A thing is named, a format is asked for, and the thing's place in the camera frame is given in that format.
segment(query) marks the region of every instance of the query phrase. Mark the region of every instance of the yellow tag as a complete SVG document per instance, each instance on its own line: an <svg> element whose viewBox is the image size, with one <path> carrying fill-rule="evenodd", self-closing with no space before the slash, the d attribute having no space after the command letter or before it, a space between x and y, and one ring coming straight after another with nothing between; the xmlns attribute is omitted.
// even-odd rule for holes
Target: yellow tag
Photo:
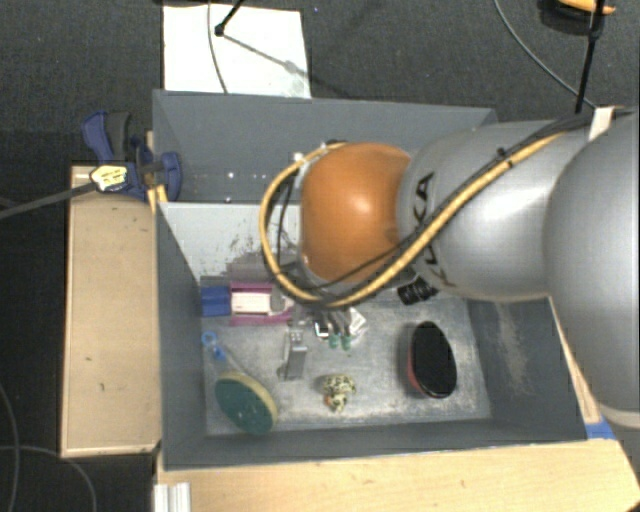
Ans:
<svg viewBox="0 0 640 512"><path fill-rule="evenodd" d="M127 168L123 165L101 165L89 177L101 192L117 192L127 185Z"/></svg>

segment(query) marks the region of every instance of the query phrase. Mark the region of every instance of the orange sphere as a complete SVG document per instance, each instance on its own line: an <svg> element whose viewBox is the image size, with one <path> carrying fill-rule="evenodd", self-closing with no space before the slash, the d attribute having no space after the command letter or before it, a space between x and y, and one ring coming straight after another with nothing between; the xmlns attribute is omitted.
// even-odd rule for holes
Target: orange sphere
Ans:
<svg viewBox="0 0 640 512"><path fill-rule="evenodd" d="M346 144L322 157L302 185L302 261L331 281L399 241L396 196L409 155L395 146ZM357 282L384 262L350 278Z"/></svg>

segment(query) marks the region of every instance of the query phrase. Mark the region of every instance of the round sponge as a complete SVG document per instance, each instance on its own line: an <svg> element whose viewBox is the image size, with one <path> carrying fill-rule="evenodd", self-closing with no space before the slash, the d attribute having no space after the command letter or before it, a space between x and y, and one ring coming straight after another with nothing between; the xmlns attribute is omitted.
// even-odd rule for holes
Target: round sponge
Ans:
<svg viewBox="0 0 640 512"><path fill-rule="evenodd" d="M215 384L215 395L225 415L249 434L266 434L276 424L278 409L273 398L248 375L222 373Z"/></svg>

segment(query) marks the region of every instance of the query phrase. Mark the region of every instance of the gray bin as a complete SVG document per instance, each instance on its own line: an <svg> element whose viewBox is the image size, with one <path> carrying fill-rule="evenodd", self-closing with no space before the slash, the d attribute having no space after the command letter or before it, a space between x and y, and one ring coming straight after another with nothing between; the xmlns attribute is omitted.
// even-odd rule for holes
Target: gray bin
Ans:
<svg viewBox="0 0 640 512"><path fill-rule="evenodd" d="M186 164L183 198L198 201L163 204L157 215L162 448L168 470L585 439L547 301L504 305L443 294L405 307L387 291L359 307L370 329L349 354L330 352L306 333L305 377L286 383L276 377L283 358L283 326L229 327L224 319L202 319L200 277L222 274L228 263L259 250L256 204L264 183L253 184L253 174L263 174L258 166L264 165L270 178L293 151L308 151L334 136L332 119L340 121L335 138L373 138L409 152L445 133L494 119L486 109L449 109L447 117L448 107L243 99L169 93L154 97L156 151L180 152ZM281 116L282 109L289 108L283 105L294 105L300 117ZM249 123L252 111L267 119ZM371 123L363 119L375 115L381 117L375 133L369 133ZM269 119L273 129L265 134L260 126ZM285 119L300 128L287 131ZM395 129L402 119L409 128ZM251 141L270 147L271 156L251 151ZM235 181L227 176L233 156L229 145L243 161L235 168ZM196 168L199 177L194 180L189 170ZM229 196L233 202L225 204ZM295 207L285 227L295 238ZM425 320L436 321L447 334L458 363L458 389L444 400L419 398L406 382L408 340L412 328ZM240 433L216 410L200 344L204 329L216 330L231 344L243 366L274 395L281 421L273 432L263 437ZM351 372L359 388L341 415L321 403L317 389L318 379L336 369Z"/></svg>

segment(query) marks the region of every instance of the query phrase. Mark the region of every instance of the small figurine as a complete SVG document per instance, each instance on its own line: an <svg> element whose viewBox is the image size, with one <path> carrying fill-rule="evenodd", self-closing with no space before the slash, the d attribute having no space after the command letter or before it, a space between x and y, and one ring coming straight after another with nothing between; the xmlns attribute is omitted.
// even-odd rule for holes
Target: small figurine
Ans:
<svg viewBox="0 0 640 512"><path fill-rule="evenodd" d="M347 405L347 395L356 392L356 384L348 375L329 375L325 378L322 389L324 403L333 412L342 412Z"/></svg>

